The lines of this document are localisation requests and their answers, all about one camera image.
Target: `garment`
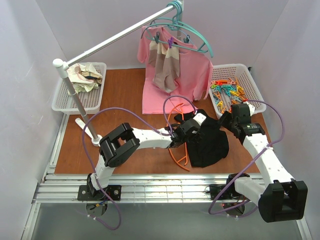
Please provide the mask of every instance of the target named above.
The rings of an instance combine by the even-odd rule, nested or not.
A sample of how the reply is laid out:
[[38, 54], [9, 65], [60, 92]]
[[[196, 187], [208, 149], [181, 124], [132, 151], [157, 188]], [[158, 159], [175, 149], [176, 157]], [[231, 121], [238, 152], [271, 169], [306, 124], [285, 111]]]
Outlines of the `garment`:
[[92, 62], [86, 65], [76, 63], [67, 70], [67, 73], [76, 93], [90, 92], [102, 83], [103, 76], [97, 72]]
[[[228, 155], [229, 142], [226, 132], [220, 130], [217, 120], [209, 117], [203, 109], [198, 109], [197, 113], [206, 116], [199, 130], [200, 140], [187, 142], [186, 148], [191, 166], [204, 168], [217, 163]], [[184, 114], [184, 120], [192, 118], [192, 115], [193, 112]], [[181, 123], [182, 115], [178, 114], [174, 119]]]
[[177, 88], [175, 79], [180, 75], [179, 49], [176, 46], [166, 49], [159, 42], [149, 45], [148, 64], [154, 67], [153, 83], [161, 90], [170, 93]]
[[[162, 26], [148, 28], [152, 36], [156, 36], [159, 32], [159, 40], [167, 42], [172, 35]], [[142, 95], [142, 113], [143, 114], [161, 114], [163, 113], [163, 103], [165, 99], [172, 95], [180, 95], [187, 97], [190, 101], [200, 100], [203, 92], [204, 98], [207, 98], [210, 89], [210, 82], [212, 78], [213, 65], [210, 60], [202, 53], [178, 48], [179, 50], [179, 63], [180, 71], [179, 77], [174, 80], [177, 86], [175, 90], [170, 93], [161, 90], [157, 87], [153, 79], [155, 77], [155, 67], [149, 64], [150, 56], [150, 42], [147, 39], [149, 36], [147, 31], [144, 32], [143, 37], [140, 39], [137, 58], [141, 63], [145, 63], [145, 82]], [[173, 41], [178, 45], [197, 49], [196, 46], [184, 43], [173, 37]], [[192, 106], [182, 98], [171, 98], [166, 106], [165, 112], [169, 113], [174, 106], [183, 103], [183, 109], [186, 112], [193, 110]]]

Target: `gray wall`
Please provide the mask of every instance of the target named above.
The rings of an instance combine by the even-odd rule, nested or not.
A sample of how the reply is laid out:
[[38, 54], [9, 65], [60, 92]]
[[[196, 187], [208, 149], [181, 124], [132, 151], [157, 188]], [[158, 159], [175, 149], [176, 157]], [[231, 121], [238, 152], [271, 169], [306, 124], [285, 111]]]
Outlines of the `gray wall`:
[[51, 110], [64, 55], [34, 0], [0, 1], [0, 239], [21, 238], [62, 115]]
[[[170, 0], [36, 0], [65, 56], [71, 59], [162, 10]], [[212, 63], [252, 66], [288, 0], [185, 0], [183, 21], [206, 37]], [[175, 11], [167, 14], [173, 16]], [[142, 68], [137, 60], [141, 30], [87, 60], [109, 69]], [[199, 46], [199, 38], [191, 36]]]
[[[313, 239], [319, 229], [319, 64], [320, 1], [290, 0], [253, 65], [265, 101], [283, 115], [286, 134], [275, 151], [285, 168], [308, 186], [305, 218]], [[281, 126], [271, 110], [264, 114], [271, 139]]]
[[[120, 204], [121, 227], [106, 229], [85, 213], [85, 204], [41, 204], [32, 240], [300, 240], [296, 221], [266, 223], [258, 211], [236, 221], [208, 214], [208, 203]], [[221, 209], [217, 204], [213, 211]], [[111, 204], [102, 219], [115, 226]]]

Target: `pink towel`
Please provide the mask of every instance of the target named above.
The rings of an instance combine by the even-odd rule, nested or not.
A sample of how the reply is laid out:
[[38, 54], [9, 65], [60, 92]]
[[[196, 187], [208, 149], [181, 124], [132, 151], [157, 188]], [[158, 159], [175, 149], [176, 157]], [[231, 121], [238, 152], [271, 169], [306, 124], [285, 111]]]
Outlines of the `pink towel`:
[[[159, 39], [164, 42], [167, 42], [167, 40], [172, 37], [172, 35], [162, 26], [149, 27], [148, 30], [152, 36], [155, 36], [157, 32], [159, 32]], [[174, 91], [167, 93], [153, 83], [155, 67], [148, 63], [150, 55], [149, 45], [151, 40], [147, 39], [146, 36], [149, 36], [147, 31], [144, 32], [144, 36], [140, 40], [137, 55], [138, 60], [141, 63], [145, 63], [146, 68], [142, 94], [142, 113], [162, 114], [165, 99], [172, 95], [184, 96], [190, 101], [194, 101], [200, 100], [203, 92], [205, 92], [204, 99], [206, 99], [210, 89], [214, 68], [211, 61], [202, 53], [179, 48], [180, 76], [174, 80], [177, 88]], [[173, 37], [173, 41], [180, 46], [197, 49], [196, 46], [181, 42], [175, 37]], [[167, 102], [165, 112], [169, 113], [174, 106], [180, 103], [183, 103], [182, 106], [185, 113], [193, 111], [192, 106], [186, 100], [179, 97], [173, 97]]]

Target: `white wall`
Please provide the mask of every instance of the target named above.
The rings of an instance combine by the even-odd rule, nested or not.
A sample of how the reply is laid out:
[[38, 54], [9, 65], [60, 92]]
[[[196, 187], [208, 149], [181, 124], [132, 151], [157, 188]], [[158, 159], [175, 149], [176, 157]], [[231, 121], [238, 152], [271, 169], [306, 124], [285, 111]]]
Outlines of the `white wall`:
[[21, 238], [62, 115], [51, 110], [64, 58], [35, 0], [0, 1], [0, 239]]
[[[170, 0], [36, 0], [67, 59], [163, 9]], [[212, 46], [213, 64], [252, 66], [288, 0], [185, 0], [183, 21]], [[109, 69], [141, 68], [137, 30], [90, 56]]]
[[[319, 0], [289, 0], [252, 68], [264, 99], [283, 114], [286, 134], [275, 150], [308, 186], [305, 217], [313, 239], [320, 239], [319, 29]], [[278, 138], [276, 114], [267, 110], [264, 118], [271, 138]]]

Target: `black cloth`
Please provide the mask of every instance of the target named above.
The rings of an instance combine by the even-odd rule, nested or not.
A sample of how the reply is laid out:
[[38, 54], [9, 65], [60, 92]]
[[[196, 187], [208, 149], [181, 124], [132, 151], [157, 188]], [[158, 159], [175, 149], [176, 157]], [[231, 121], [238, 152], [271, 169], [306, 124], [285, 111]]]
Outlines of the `black cloth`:
[[[209, 117], [203, 109], [198, 109], [197, 113], [206, 116], [199, 130], [201, 138], [198, 142], [187, 142], [186, 147], [191, 166], [204, 168], [217, 163], [228, 155], [229, 142], [226, 132], [220, 130], [217, 120]], [[183, 115], [184, 120], [188, 120], [192, 116], [192, 112]], [[174, 119], [181, 123], [182, 115], [178, 114]]]

